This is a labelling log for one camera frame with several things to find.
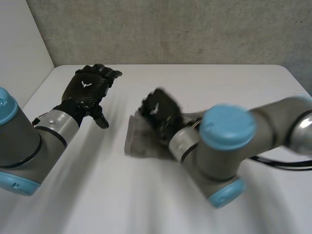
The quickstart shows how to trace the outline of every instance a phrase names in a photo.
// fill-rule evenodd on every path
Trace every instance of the white wall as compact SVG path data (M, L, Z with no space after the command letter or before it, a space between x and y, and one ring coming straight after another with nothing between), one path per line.
M0 86L23 107L54 69L25 0L0 0Z

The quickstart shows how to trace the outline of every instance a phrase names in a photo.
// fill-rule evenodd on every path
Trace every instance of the silver metal joint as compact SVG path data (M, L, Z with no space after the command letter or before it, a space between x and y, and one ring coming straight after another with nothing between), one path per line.
M36 125L36 127L39 126L49 128L61 135L67 145L69 145L79 130L79 126L74 118L59 110L51 110L47 113Z
M298 154L312 156L312 113L304 116L293 129L289 148Z
M178 131L169 142L169 150L178 160L183 159L184 154L194 145L198 144L200 136L197 130L191 127L185 127Z

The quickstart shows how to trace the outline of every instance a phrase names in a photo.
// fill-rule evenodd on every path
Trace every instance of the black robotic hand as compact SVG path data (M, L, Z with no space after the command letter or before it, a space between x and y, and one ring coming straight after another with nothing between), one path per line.
M169 145L172 137L185 127L179 106L159 88L142 101L139 112L165 145Z
M79 125L83 117L91 116L100 128L108 128L108 121L99 103L112 87L114 80L121 75L122 72L102 64L85 66L76 71L62 96L62 104L54 109L66 109L65 112L74 117Z

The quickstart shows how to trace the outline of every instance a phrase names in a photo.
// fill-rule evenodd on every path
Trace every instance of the black cable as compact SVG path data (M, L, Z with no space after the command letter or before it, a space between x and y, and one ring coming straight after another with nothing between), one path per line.
M271 159L267 159L264 157L259 157L259 156L253 156L250 157L249 159L263 163L267 166L276 168L276 169L281 169L281 170L286 170L286 171L312 171L312 160L308 161L301 161L301 162L281 162L281 161L275 161Z

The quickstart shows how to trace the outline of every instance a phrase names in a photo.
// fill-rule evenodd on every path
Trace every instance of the logo on robotic hand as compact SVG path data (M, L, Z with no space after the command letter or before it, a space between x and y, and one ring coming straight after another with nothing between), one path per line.
M158 112L159 103L156 104L155 109L150 112L150 115L156 115Z
M82 84L82 86L85 88L85 87L88 87L88 86L90 86L90 85L92 85L92 83L90 83L90 84L85 84L85 83L83 83L83 80L81 81L81 84Z

